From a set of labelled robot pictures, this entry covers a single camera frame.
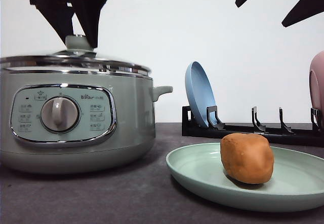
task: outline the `button label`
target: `button label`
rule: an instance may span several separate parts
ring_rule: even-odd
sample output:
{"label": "button label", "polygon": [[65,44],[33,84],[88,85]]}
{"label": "button label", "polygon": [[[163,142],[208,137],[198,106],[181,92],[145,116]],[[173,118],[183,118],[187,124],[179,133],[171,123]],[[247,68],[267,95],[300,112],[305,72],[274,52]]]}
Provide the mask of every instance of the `button label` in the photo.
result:
{"label": "button label", "polygon": [[18,121],[20,123],[30,123],[31,122],[31,115],[30,114],[19,115]]}
{"label": "button label", "polygon": [[45,101],[47,99],[47,95],[42,94],[42,95],[34,95],[34,100],[35,101]]}
{"label": "button label", "polygon": [[30,112],[32,112],[32,105],[30,105],[30,104],[20,105],[19,112],[21,112],[21,113],[30,113]]}
{"label": "button label", "polygon": [[90,124],[90,130],[91,131],[102,131],[103,128],[104,128],[104,126],[101,123]]}
{"label": "button label", "polygon": [[21,124],[18,128],[19,132],[31,132],[31,124]]}
{"label": "button label", "polygon": [[101,104],[91,104],[90,111],[105,111],[105,107]]}
{"label": "button label", "polygon": [[90,121],[104,121],[105,115],[103,113],[90,114]]}

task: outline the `control panel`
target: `control panel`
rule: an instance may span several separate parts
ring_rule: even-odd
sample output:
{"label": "control panel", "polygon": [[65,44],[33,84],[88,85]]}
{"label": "control panel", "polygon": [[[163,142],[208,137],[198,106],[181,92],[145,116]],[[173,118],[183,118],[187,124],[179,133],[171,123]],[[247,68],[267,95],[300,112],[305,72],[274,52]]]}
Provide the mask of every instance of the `control panel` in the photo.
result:
{"label": "control panel", "polygon": [[100,87],[60,84],[22,88],[15,95],[11,127],[32,142],[93,140],[116,124],[111,93]]}

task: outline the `dark table surface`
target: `dark table surface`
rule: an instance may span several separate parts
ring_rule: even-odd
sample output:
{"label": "dark table surface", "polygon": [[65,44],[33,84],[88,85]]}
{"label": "dark table surface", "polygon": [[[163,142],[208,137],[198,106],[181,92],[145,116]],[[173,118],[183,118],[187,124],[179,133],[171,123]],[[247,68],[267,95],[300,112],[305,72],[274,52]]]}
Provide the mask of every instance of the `dark table surface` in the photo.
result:
{"label": "dark table surface", "polygon": [[[166,155],[219,140],[182,137],[180,123],[160,123],[154,141],[136,162],[93,173],[36,175],[0,166],[0,223],[324,223],[324,207],[262,213],[200,198],[171,177]],[[276,146],[324,157],[324,147]]]}

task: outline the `control knob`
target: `control knob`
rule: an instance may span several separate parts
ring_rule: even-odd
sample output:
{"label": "control knob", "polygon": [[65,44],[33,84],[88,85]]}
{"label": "control knob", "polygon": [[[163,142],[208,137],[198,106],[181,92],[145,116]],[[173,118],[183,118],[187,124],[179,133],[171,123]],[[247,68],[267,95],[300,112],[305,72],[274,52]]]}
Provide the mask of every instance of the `control knob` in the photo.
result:
{"label": "control knob", "polygon": [[79,116],[76,104],[66,97],[54,97],[42,107],[42,123],[50,130],[62,132],[73,127]]}

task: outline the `brand logo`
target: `brand logo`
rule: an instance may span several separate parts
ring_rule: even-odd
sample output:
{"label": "brand logo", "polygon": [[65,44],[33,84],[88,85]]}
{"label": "brand logo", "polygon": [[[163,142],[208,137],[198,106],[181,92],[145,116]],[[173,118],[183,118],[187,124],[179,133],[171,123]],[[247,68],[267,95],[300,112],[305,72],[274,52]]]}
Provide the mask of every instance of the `brand logo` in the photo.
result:
{"label": "brand logo", "polygon": [[81,95],[81,99],[92,99],[94,96],[89,96],[88,94]]}

